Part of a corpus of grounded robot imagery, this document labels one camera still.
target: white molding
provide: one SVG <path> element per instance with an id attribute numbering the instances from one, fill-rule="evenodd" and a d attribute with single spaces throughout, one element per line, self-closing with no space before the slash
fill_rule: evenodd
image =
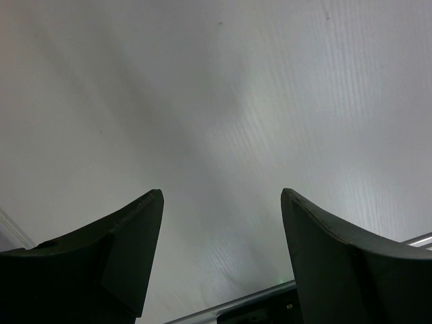
<path id="1" fill-rule="evenodd" d="M 36 244 L 15 224 L 15 222 L 0 207 L 0 232 L 16 248 L 34 248 Z"/>

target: metal rail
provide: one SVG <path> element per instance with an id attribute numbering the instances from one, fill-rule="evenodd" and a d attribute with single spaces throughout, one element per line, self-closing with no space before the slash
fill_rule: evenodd
<path id="1" fill-rule="evenodd" d="M 207 324 L 216 322 L 217 317 L 223 313 L 226 313 L 227 311 L 238 308 L 240 306 L 251 304 L 253 302 L 264 300 L 274 295 L 279 295 L 295 287 L 296 282 L 294 280 L 286 283 L 281 283 L 280 285 L 268 288 L 266 290 L 261 290 L 260 292 L 256 292 L 254 294 L 235 299 L 231 302 L 226 302 L 225 304 L 220 304 L 218 306 L 203 310 L 201 312 L 182 317 L 181 319 L 176 319 L 166 324 Z"/>

